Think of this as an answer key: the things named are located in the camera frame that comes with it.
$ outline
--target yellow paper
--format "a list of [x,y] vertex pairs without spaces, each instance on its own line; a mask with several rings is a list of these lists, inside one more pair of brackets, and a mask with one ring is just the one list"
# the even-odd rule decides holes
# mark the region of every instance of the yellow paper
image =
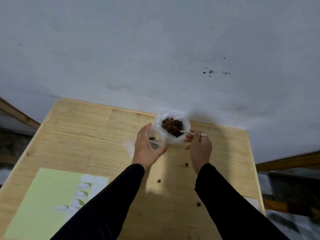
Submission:
[[40,168],[5,238],[50,239],[108,182],[108,177]]

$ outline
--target clear plastic bag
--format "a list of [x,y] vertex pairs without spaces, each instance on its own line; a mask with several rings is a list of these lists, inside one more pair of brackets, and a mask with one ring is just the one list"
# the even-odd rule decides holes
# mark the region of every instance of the clear plastic bag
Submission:
[[[173,111],[171,109],[165,109],[163,112],[159,113],[158,116],[154,119],[153,125],[159,128],[159,130],[167,132],[165,129],[161,127],[161,125],[162,125],[162,121],[168,117],[174,118],[175,120],[182,121],[183,131],[190,131],[191,126],[186,115]],[[165,142],[171,145],[179,145],[183,143],[183,139],[185,139],[185,134],[182,134],[179,137],[175,137],[174,135],[171,135],[170,133],[168,133]]]
[[[149,140],[151,147],[153,149],[164,147],[166,144],[167,135],[168,135],[168,132],[165,129],[152,125],[149,130],[149,138],[155,137],[156,140]],[[136,143],[136,140],[137,140],[137,136],[132,136],[123,142],[123,146],[127,150],[127,153],[131,158],[131,160],[134,157],[134,144]]]

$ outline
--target hand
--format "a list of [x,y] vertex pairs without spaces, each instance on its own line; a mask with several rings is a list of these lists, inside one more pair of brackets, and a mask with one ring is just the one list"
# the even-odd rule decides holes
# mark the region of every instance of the hand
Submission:
[[149,123],[139,130],[136,143],[134,144],[132,164],[141,164],[144,170],[151,168],[158,158],[168,149],[167,146],[156,150],[151,147],[149,142],[149,129],[151,125],[152,124]]
[[191,129],[190,132],[194,132],[194,135],[186,134],[186,138],[183,141],[191,142],[190,145],[185,147],[185,150],[190,149],[192,166],[198,175],[202,166],[209,163],[212,143],[209,137],[201,136],[200,131]]

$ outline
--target spilled coffee bean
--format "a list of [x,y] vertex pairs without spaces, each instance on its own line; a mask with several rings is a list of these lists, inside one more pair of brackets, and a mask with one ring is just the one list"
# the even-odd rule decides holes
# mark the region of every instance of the spilled coffee bean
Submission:
[[179,137],[183,134],[182,132],[180,132],[183,130],[182,121],[175,120],[174,118],[168,117],[165,120],[163,120],[161,127],[175,137]]

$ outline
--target right hand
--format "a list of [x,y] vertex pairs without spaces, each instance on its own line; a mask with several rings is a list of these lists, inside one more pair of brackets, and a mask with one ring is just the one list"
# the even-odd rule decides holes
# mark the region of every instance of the right hand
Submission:
[[184,142],[191,142],[185,147],[185,150],[190,150],[190,157],[193,169],[198,175],[203,165],[209,163],[212,152],[212,142],[209,137],[202,137],[200,131],[191,129],[194,135],[186,134]]

